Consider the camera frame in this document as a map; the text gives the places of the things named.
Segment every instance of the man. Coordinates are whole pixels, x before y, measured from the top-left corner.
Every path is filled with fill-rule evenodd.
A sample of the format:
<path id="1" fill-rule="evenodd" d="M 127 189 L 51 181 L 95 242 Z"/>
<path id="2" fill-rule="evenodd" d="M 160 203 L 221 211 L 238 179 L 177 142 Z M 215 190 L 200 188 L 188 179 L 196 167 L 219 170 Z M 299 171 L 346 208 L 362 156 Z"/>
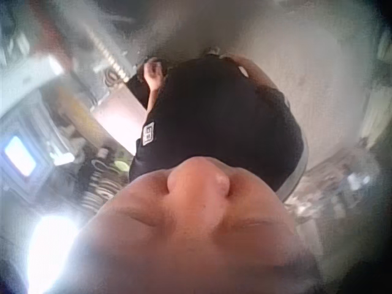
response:
<path id="1" fill-rule="evenodd" d="M 240 77 L 229 61 L 214 56 L 209 56 L 208 60 L 217 65 L 224 64 L 225 69 Z M 197 70 L 199 61 L 194 62 L 196 64 L 192 61 L 188 65 L 195 66 Z M 249 67 L 243 65 L 249 77 L 274 86 L 252 64 Z M 182 102 L 188 105 L 189 108 L 185 110 L 166 96 L 166 93 L 175 90 L 171 88 L 174 86 L 171 74 L 175 75 L 175 72 L 169 73 L 165 89 L 159 92 L 163 82 L 160 65 L 150 62 L 145 69 L 146 80 L 151 87 L 150 101 L 156 101 L 155 105 L 151 103 L 148 107 L 146 125 L 154 123 L 154 127 L 143 130 L 135 158 L 137 162 L 130 172 L 132 182 L 108 202 L 80 233 L 68 267 L 53 293 L 321 293 L 315 260 L 302 245 L 295 224 L 273 191 L 279 189 L 291 171 L 286 173 L 283 166 L 277 169 L 267 166 L 264 173 L 261 172 L 262 168 L 256 168 L 256 175 L 247 168 L 231 167 L 206 156 L 185 158 L 177 164 L 160 158 L 165 153 L 152 147 L 160 141 L 159 147 L 170 151 L 170 157 L 175 160 L 193 155 L 192 144 L 204 148 L 200 151 L 201 155 L 212 151 L 213 155 L 222 155 L 220 158 L 227 160 L 231 160 L 230 152 L 238 150 L 238 154 L 231 155 L 240 159 L 237 161 L 239 164 L 243 160 L 242 163 L 249 164 L 249 169 L 253 168 L 248 154 L 242 152 L 247 145 L 260 144 L 263 140 L 255 138 L 254 141 L 245 142 L 244 146 L 238 143 L 235 148 L 227 146 L 227 150 L 219 150 L 222 145 L 215 143 L 214 137 L 229 136 L 230 130 L 240 139 L 248 138 L 241 137 L 237 124 L 233 123 L 229 131 L 225 130 L 227 120 L 223 117 L 215 119 L 216 115 L 220 116 L 219 110 L 222 115 L 230 114 L 241 123 L 247 123 L 248 119 L 238 117 L 236 111 L 230 111 L 230 106 L 223 99 L 215 103 L 212 100 L 214 96 L 205 92 L 207 87 L 212 93 L 221 93 L 223 98 L 232 99 L 233 91 L 241 89 L 241 101 L 249 103 L 247 95 L 258 91 L 258 87 L 252 86 L 253 80 L 248 82 L 244 77 L 241 83 L 236 84 L 235 79 L 229 76 L 229 83 L 217 85 L 222 82 L 219 74 L 224 73 L 210 68 L 212 72 L 200 72 L 198 88 L 189 92 L 188 86 L 193 81 L 188 78 L 195 76 L 187 77 L 186 72 L 180 70 L 175 77 L 180 78 L 183 84 L 177 84 L 177 94 L 182 95 Z M 254 108 L 265 106 L 273 111 L 274 107 L 286 107 L 277 90 L 263 88 L 261 92 L 268 100 Z M 206 122 L 202 126 L 192 125 L 192 118 L 195 119 L 201 111 L 199 102 L 186 101 L 189 96 L 185 94 L 207 100 L 210 105 L 210 109 L 203 109 Z M 158 110 L 164 108 L 166 103 L 170 107 L 163 114 Z M 288 111 L 283 112 L 283 126 L 294 127 L 296 130 L 292 131 L 293 134 L 299 135 L 298 126 Z M 257 115 L 256 112 L 249 114 L 254 119 Z M 166 126 L 165 118 L 174 121 Z M 272 122 L 274 118 L 279 118 L 279 115 L 269 116 L 268 121 Z M 210 132 L 207 126 L 212 123 L 217 125 L 210 126 L 214 129 Z M 277 126 L 278 122 L 270 127 L 276 130 Z M 175 135 L 179 134 L 171 134 L 173 129 L 180 130 L 179 134 L 184 134 L 190 142 L 175 140 Z M 260 132 L 263 128 L 249 126 L 249 131 L 253 130 Z M 284 129 L 281 132 L 281 135 L 287 134 Z M 268 144 L 275 137 L 266 134 L 264 141 Z M 212 141 L 200 143 L 197 139 L 201 138 Z M 227 138 L 226 144 L 235 143 L 234 139 Z M 174 144 L 170 148 L 170 140 L 181 145 Z M 284 141 L 302 146 L 297 139 Z M 261 151 L 269 152 L 268 148 L 259 147 Z M 283 146 L 276 148 L 284 151 Z M 181 152 L 188 149 L 190 151 L 187 153 Z M 158 165 L 170 164 L 173 167 L 158 169 L 158 165 L 153 165 L 145 157 L 147 154 L 157 159 Z M 261 158 L 257 154 L 252 155 L 256 156 L 255 160 Z M 261 160 L 263 164 L 268 163 L 268 159 Z M 284 162 L 277 159 L 277 163 L 283 165 Z M 260 175 L 265 176 L 269 184 Z M 280 180 L 275 181 L 274 176 L 279 176 Z"/>
<path id="2" fill-rule="evenodd" d="M 254 173 L 282 201 L 288 197 L 306 168 L 306 143 L 283 94 L 257 65 L 207 55 L 180 64 L 164 80 L 152 59 L 145 80 L 148 116 L 130 181 L 208 156 Z"/>

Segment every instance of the person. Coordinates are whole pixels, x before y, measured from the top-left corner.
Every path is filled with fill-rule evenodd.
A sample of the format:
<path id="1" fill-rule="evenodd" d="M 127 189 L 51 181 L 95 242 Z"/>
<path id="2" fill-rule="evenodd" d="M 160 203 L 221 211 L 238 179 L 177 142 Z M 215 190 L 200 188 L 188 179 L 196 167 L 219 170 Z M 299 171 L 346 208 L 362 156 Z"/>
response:
<path id="1" fill-rule="evenodd" d="M 226 76 L 229 81 L 222 81 L 225 73 L 219 68 L 210 67 L 210 71 L 204 72 L 209 62 L 229 70 L 230 75 Z M 278 181 L 272 179 L 283 167 L 271 170 L 271 176 L 260 172 L 261 168 L 252 172 L 248 168 L 233 167 L 223 161 L 230 160 L 230 153 L 224 150 L 211 154 L 217 157 L 221 154 L 221 159 L 200 156 L 203 152 L 199 156 L 185 158 L 195 152 L 190 148 L 192 143 L 198 144 L 192 140 L 193 137 L 201 139 L 203 133 L 206 133 L 204 138 L 212 140 L 212 135 L 222 138 L 233 132 L 241 136 L 241 131 L 244 131 L 240 129 L 240 124 L 225 126 L 227 120 L 224 117 L 212 119 L 210 111 L 217 111 L 215 115 L 218 116 L 221 111 L 222 116 L 233 116 L 233 121 L 238 119 L 240 123 L 248 122 L 248 118 L 258 119 L 261 113 L 256 110 L 247 117 L 241 117 L 224 102 L 227 99 L 228 103 L 232 103 L 233 93 L 237 89 L 243 94 L 240 101 L 250 103 L 247 95 L 253 95 L 253 91 L 256 91 L 256 87 L 252 88 L 255 81 L 265 85 L 257 94 L 258 99 L 262 99 L 259 96 L 264 93 L 268 101 L 261 101 L 253 108 L 268 107 L 269 111 L 273 107 L 283 108 L 281 111 L 284 117 L 281 119 L 285 122 L 281 125 L 275 122 L 269 127 L 273 130 L 281 127 L 280 135 L 299 135 L 299 128 L 288 114 L 281 94 L 270 79 L 253 64 L 241 64 L 246 68 L 249 78 L 255 80 L 248 82 L 247 77 L 242 79 L 233 61 L 208 56 L 207 59 L 180 66 L 179 71 L 173 73 L 175 77 L 169 73 L 164 86 L 166 89 L 161 89 L 161 92 L 159 89 L 163 78 L 160 65 L 152 62 L 145 65 L 146 80 L 151 87 L 150 101 L 153 102 L 148 107 L 146 125 L 154 121 L 154 130 L 148 131 L 149 136 L 142 135 L 145 144 L 139 143 L 138 153 L 142 154 L 136 155 L 134 159 L 138 162 L 130 171 L 131 183 L 106 203 L 80 232 L 69 255 L 67 267 L 52 293 L 323 293 L 315 258 L 300 241 L 293 219 L 274 192 L 285 175 L 289 174 L 279 175 L 281 179 Z M 202 71 L 198 72 L 200 75 L 197 77 L 194 73 L 187 76 L 187 66 L 194 70 L 201 66 Z M 235 77 L 242 80 L 237 83 Z M 181 82 L 177 84 L 180 87 L 177 92 L 172 88 L 175 78 Z M 190 85 L 198 87 L 189 92 L 187 87 Z M 204 91 L 205 87 L 211 93 L 219 93 L 221 99 L 215 103 L 213 95 Z M 189 106 L 188 110 L 179 112 L 180 106 L 176 107 L 168 93 L 182 96 L 181 102 Z M 198 97 L 200 101 L 186 101 L 186 94 Z M 189 130 L 191 134 L 187 134 L 186 129 L 192 125 L 190 120 L 197 117 L 196 114 L 201 111 L 199 102 L 205 103 L 202 101 L 204 99 L 210 106 L 203 110 L 205 123 L 200 126 L 200 132 L 194 126 L 194 129 Z M 267 116 L 270 123 L 278 118 L 276 113 L 268 115 L 266 112 L 263 115 Z M 172 118 L 173 121 L 166 126 L 165 118 Z M 184 119 L 184 124 L 181 124 L 180 118 Z M 216 127 L 210 126 L 215 128 L 213 133 L 206 129 L 212 123 L 218 124 Z M 189 144 L 182 142 L 182 146 L 169 148 L 171 139 L 180 144 L 174 139 L 174 130 L 170 126 L 176 131 L 182 130 L 190 140 Z M 296 130 L 286 132 L 284 129 L 290 126 Z M 249 131 L 256 134 L 262 129 L 257 124 L 249 126 Z M 249 144 L 254 143 L 264 150 L 266 148 L 260 147 L 261 141 L 266 144 L 274 142 L 274 136 L 268 137 L 266 133 L 263 136 L 260 141 L 245 141 L 244 146 L 227 146 L 227 149 L 237 150 L 239 158 L 248 162 L 248 154 L 242 152 Z M 165 153 L 159 152 L 158 147 L 150 150 L 143 148 L 154 146 L 154 142 L 160 140 L 162 142 L 157 145 L 174 154 L 172 158 L 185 159 L 178 165 L 172 162 L 167 168 L 157 168 L 169 163 L 165 159 L 158 159 L 157 165 L 149 162 L 144 156 L 149 154 L 155 159 Z M 225 144 L 234 141 L 228 138 Z M 297 138 L 282 141 L 301 145 Z M 222 145 L 209 141 L 198 146 L 218 148 Z M 181 148 L 190 148 L 190 151 L 176 156 L 176 153 L 181 153 Z M 276 148 L 285 150 L 284 146 Z M 298 160 L 296 152 L 286 151 L 295 156 L 296 160 L 292 161 Z M 282 164 L 279 159 L 276 160 L 277 164 Z M 266 175 L 266 180 L 262 180 L 260 175 Z"/>

